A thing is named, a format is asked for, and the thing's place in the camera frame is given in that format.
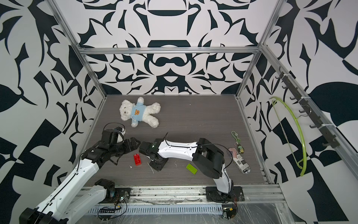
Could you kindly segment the red lego brick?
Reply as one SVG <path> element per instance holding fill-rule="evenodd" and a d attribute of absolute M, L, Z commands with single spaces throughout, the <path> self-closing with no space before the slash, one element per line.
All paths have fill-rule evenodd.
<path fill-rule="evenodd" d="M 139 166 L 139 165 L 142 164 L 141 158 L 140 158 L 140 155 L 139 155 L 139 154 L 135 154 L 135 155 L 133 156 L 133 158 L 134 158 L 134 162 L 135 162 L 135 165 L 136 165 L 136 166 Z"/>

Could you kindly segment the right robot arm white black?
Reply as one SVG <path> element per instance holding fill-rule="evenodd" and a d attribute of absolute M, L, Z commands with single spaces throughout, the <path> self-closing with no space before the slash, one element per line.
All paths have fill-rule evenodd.
<path fill-rule="evenodd" d="M 224 152 L 207 139 L 191 143 L 156 139 L 153 143 L 141 143 L 139 152 L 151 159 L 150 166 L 156 171 L 161 171 L 170 158 L 192 161 L 199 171 L 214 180 L 220 193 L 232 191 L 233 182 L 226 172 Z"/>

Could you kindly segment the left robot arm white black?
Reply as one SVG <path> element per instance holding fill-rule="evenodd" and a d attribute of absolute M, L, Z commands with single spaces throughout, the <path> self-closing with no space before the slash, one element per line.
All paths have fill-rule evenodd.
<path fill-rule="evenodd" d="M 88 180 L 106 162 L 112 160 L 112 157 L 120 158 L 138 149 L 140 144 L 141 142 L 135 138 L 112 143 L 98 141 L 80 156 L 73 171 L 45 200 L 34 209 L 27 208 L 20 215 L 19 222 L 21 224 L 74 224 L 100 202 L 114 203 L 113 210 L 118 211 L 118 204 L 129 198 L 130 189 L 116 189 L 114 182 L 106 179 L 98 180 L 90 191 L 78 200 L 74 201 L 74 198 Z"/>

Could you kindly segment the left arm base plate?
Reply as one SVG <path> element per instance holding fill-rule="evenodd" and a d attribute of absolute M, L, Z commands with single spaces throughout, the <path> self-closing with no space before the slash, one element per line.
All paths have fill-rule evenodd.
<path fill-rule="evenodd" d="M 100 203 L 122 204 L 130 199 L 131 188 L 110 188 Z"/>

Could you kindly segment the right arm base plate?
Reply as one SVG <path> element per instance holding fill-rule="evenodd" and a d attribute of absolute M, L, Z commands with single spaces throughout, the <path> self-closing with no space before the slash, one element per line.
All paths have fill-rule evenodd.
<path fill-rule="evenodd" d="M 206 187 L 206 198 L 209 202 L 226 203 L 226 202 L 244 202 L 245 196 L 240 186 L 232 187 L 228 194 L 222 193 L 216 187 Z"/>

